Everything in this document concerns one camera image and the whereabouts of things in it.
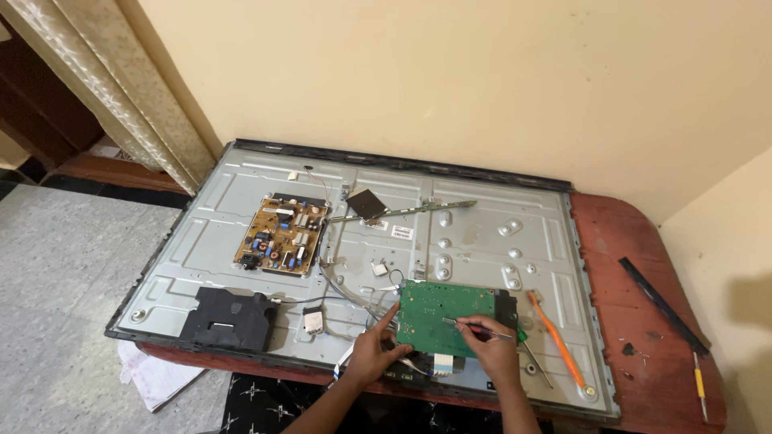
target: person's right hand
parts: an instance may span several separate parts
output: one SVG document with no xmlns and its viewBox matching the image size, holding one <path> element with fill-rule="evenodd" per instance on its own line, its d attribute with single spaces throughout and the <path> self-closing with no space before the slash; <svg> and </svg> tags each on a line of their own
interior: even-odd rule
<svg viewBox="0 0 772 434">
<path fill-rule="evenodd" d="M 515 338 L 517 333 L 485 315 L 459 317 L 456 318 L 456 321 L 458 324 L 455 325 L 455 328 L 461 331 L 464 342 L 477 354 L 482 369 L 493 381 L 493 384 L 497 388 L 504 385 L 520 386 L 520 356 L 517 354 L 517 343 L 497 337 L 483 342 L 477 339 L 466 324 L 479 324 L 496 333 L 507 334 Z"/>
</svg>

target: curtain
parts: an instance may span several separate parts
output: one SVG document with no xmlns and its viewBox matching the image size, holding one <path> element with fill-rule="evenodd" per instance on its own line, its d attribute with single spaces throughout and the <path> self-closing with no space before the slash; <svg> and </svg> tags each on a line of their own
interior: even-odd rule
<svg viewBox="0 0 772 434">
<path fill-rule="evenodd" d="M 8 5 L 14 13 L 5 13 Z M 0 6 L 121 148 L 194 194 L 214 159 L 115 0 L 0 0 Z"/>
</svg>

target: green circuit board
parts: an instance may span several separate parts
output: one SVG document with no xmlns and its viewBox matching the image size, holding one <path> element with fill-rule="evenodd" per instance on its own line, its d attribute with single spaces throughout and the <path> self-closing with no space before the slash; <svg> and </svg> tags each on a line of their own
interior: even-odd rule
<svg viewBox="0 0 772 434">
<path fill-rule="evenodd" d="M 400 296 L 399 344 L 411 344 L 416 351 L 476 358 L 453 324 L 456 319 L 482 314 L 493 318 L 494 291 L 486 288 L 448 285 L 427 281 L 402 280 Z"/>
</svg>

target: hand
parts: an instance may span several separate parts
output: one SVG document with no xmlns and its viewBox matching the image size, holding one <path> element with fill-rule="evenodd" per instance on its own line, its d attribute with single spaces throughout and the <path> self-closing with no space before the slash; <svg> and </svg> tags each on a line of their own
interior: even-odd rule
<svg viewBox="0 0 772 434">
<path fill-rule="evenodd" d="M 460 324 L 456 324 L 455 328 L 461 331 L 464 342 L 477 354 L 482 369 L 493 381 L 493 384 L 497 388 L 505 385 L 520 387 L 520 356 L 517 354 L 517 344 L 497 337 L 491 337 L 488 341 L 483 342 L 477 339 L 466 324 L 479 324 L 496 333 L 508 334 L 512 337 L 517 336 L 517 333 L 485 315 L 459 317 L 456 318 L 456 321 Z"/>
<path fill-rule="evenodd" d="M 357 387 L 364 389 L 377 381 L 392 363 L 413 351 L 410 344 L 398 345 L 391 351 L 381 348 L 382 341 L 390 341 L 392 344 L 397 342 L 394 332 L 386 330 L 397 310 L 399 302 L 395 303 L 373 328 L 357 337 L 354 352 L 351 353 L 351 360 L 341 380 L 354 381 Z"/>
</svg>

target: main board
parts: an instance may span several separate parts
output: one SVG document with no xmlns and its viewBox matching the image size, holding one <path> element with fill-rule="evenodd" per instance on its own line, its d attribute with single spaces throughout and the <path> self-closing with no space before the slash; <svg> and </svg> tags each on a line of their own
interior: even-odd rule
<svg viewBox="0 0 772 434">
<path fill-rule="evenodd" d="M 308 274 L 326 214 L 326 207 L 297 199 L 263 199 L 233 262 L 244 270 Z"/>
<path fill-rule="evenodd" d="M 485 288 L 403 280 L 397 342 L 416 351 L 477 358 L 461 334 L 442 321 L 466 315 L 495 315 L 495 292 Z"/>
</svg>

